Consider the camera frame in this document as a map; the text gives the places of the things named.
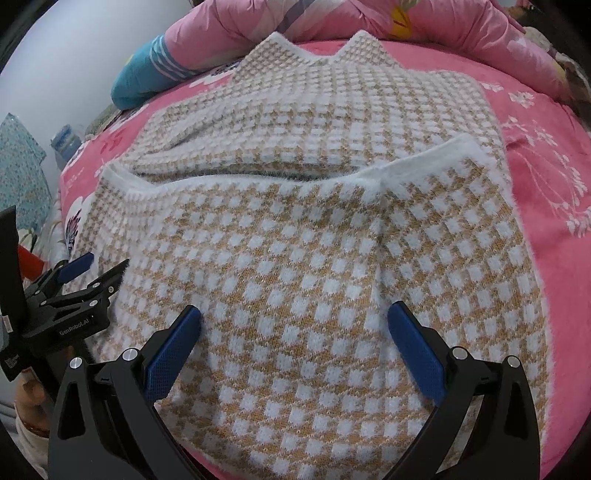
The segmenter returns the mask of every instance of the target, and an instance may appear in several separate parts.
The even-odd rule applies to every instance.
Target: label
[[[4,322],[4,328],[6,328],[6,331],[12,333],[12,324],[10,323],[8,315],[2,315],[2,321]]]

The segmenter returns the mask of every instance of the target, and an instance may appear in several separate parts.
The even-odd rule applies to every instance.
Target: sweater sleeve
[[[35,470],[37,470],[44,479],[47,479],[47,452],[49,450],[49,439],[29,432],[22,424],[18,415],[16,424],[22,454]]]

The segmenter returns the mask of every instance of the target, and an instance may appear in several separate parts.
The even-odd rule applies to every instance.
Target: pink blanket
[[[313,42],[305,48],[332,54],[343,43]],[[396,42],[384,42],[384,46],[404,67],[431,70],[445,66],[480,81],[502,125],[514,195],[550,310],[553,395],[548,433],[542,439],[545,476],[591,410],[591,275],[587,271],[591,264],[591,194],[587,186],[591,185],[591,140],[568,107],[505,73],[441,49]],[[62,210],[67,212],[64,224],[70,242],[102,166],[131,145],[152,113],[215,88],[230,75],[214,72],[160,95],[85,145],[61,177]]]

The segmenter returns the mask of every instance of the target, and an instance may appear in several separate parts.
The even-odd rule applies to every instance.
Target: teal cloth
[[[22,123],[8,114],[0,125],[0,210],[17,206],[17,228],[41,230],[51,193],[41,169],[46,153]]]

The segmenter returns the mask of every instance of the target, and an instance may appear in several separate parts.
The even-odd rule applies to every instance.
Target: blue pillow
[[[119,110],[136,108],[198,73],[176,62],[166,47],[164,35],[160,35],[131,57],[115,80],[111,98]]]

